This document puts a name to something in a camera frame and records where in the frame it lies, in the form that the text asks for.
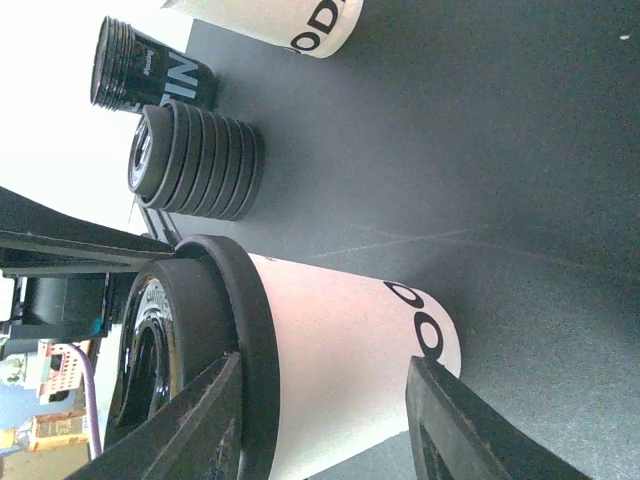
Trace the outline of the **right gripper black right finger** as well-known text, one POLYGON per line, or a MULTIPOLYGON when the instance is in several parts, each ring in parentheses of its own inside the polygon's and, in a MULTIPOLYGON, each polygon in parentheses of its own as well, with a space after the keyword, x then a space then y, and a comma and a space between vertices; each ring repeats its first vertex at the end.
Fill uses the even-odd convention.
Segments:
POLYGON ((406 409, 419 479, 585 479, 438 362, 414 356, 406 409))

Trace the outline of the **black cup with blue band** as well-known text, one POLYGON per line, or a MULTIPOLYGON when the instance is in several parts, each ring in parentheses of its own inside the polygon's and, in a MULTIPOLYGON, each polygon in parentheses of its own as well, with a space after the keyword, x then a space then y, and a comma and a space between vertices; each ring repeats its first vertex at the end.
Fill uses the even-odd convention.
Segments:
POLYGON ((200 108, 216 103, 218 78, 200 61, 106 16, 96 44, 90 102, 139 114, 175 99, 200 108))

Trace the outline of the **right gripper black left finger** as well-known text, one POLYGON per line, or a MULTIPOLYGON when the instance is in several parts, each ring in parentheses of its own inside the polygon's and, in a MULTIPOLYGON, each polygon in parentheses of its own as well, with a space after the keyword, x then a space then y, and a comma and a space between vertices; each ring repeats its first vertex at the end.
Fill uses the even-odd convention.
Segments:
POLYGON ((76 480, 235 479, 242 430, 241 355, 203 371, 169 404, 97 459, 76 480))

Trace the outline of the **white paper cup black print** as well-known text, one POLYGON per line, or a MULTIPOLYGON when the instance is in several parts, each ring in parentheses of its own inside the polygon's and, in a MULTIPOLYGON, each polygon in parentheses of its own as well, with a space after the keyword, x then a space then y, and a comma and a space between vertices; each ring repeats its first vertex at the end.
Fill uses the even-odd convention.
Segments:
POLYGON ((308 478, 406 431, 412 357, 430 357, 460 374, 454 322, 429 294, 257 254, 251 260, 278 347, 271 478, 308 478))

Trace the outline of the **black lid stack left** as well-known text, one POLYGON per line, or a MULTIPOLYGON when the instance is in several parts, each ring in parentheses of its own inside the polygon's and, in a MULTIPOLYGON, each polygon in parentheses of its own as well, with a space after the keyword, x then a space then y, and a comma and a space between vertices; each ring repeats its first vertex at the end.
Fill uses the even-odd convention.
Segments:
POLYGON ((128 187, 147 209, 238 221, 259 192, 264 155, 254 126, 171 99, 142 109, 128 187))

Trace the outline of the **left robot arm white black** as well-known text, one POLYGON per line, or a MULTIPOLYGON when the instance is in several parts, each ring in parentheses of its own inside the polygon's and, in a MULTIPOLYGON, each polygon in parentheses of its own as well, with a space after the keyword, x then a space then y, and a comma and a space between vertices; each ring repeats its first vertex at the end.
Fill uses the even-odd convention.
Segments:
POLYGON ((169 259, 158 240, 83 221, 1 189, 1 270, 8 277, 139 272, 169 259))

